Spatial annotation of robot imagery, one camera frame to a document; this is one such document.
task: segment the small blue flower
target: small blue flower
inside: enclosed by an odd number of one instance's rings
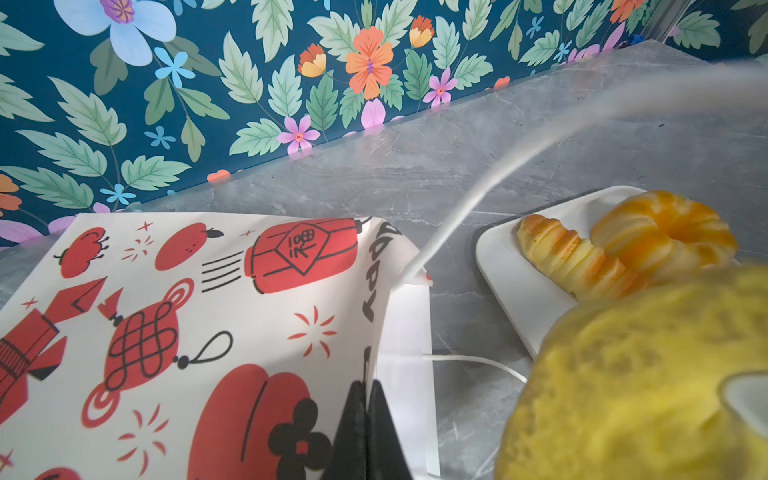
[[[566,45],[565,43],[560,44],[560,48],[558,48],[558,53],[554,56],[555,61],[563,61],[563,57],[565,55],[568,55],[568,52],[570,52],[570,50],[568,50],[568,47],[571,46],[571,43],[573,43],[572,40],[568,42],[568,45]]]
[[[188,57],[185,51],[180,51],[177,53],[173,60],[170,59],[170,55],[168,55],[168,52],[165,50],[165,48],[155,47],[154,54],[157,55],[157,57],[163,63],[168,65],[167,67],[162,67],[155,70],[155,77],[166,78],[168,75],[173,74],[172,78],[174,79],[174,85],[176,88],[181,88],[181,78],[179,78],[179,75],[184,78],[194,78],[193,71],[182,68],[182,65],[187,62]]]
[[[119,200],[121,204],[128,205],[128,200],[126,199],[136,198],[136,194],[124,193],[124,190],[125,190],[125,187],[123,187],[120,184],[115,184],[114,192],[112,190],[107,190],[106,188],[102,188],[99,191],[102,192],[104,195],[111,195],[107,199],[108,204],[111,204],[112,202],[116,202],[117,200]]]
[[[145,131],[144,134],[147,135],[149,138],[154,138],[152,143],[150,144],[153,147],[156,147],[159,144],[163,144],[163,147],[165,147],[166,150],[170,150],[170,145],[168,144],[169,141],[176,141],[176,138],[174,137],[164,137],[165,135],[165,129],[162,128],[160,125],[158,125],[155,128],[156,134],[153,134],[150,131]]]
[[[541,23],[544,21],[544,16],[541,17],[534,17],[531,21],[531,24],[533,25],[528,29],[527,32],[525,32],[526,35],[528,35],[530,38],[533,38],[533,36],[536,34],[537,31],[541,31]]]
[[[192,8],[197,8],[197,2],[195,0],[184,0],[184,3],[189,5]],[[176,16],[181,15],[184,13],[184,6],[181,4],[181,0],[174,0],[174,13]]]

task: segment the gray surface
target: gray surface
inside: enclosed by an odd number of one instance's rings
[[[143,210],[295,217],[375,215],[423,245],[452,205],[539,121],[617,82],[703,65],[646,42],[513,84],[447,110],[333,142],[300,161],[274,161],[165,197]],[[483,227],[615,184],[672,190],[718,210],[742,259],[768,259],[767,117],[738,114],[611,121],[561,142],[495,188],[428,264],[436,353],[495,359],[528,374],[531,360],[475,265]],[[0,301],[51,245],[0,253]],[[499,437],[521,385],[497,369],[435,365],[442,476],[491,478]]]

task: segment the black flower illustration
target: black flower illustration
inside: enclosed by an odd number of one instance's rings
[[[293,423],[280,423],[270,433],[270,451],[280,457],[277,480],[305,480],[304,468],[321,470],[331,459],[331,442],[312,432],[317,422],[317,404],[304,399],[293,409]]]

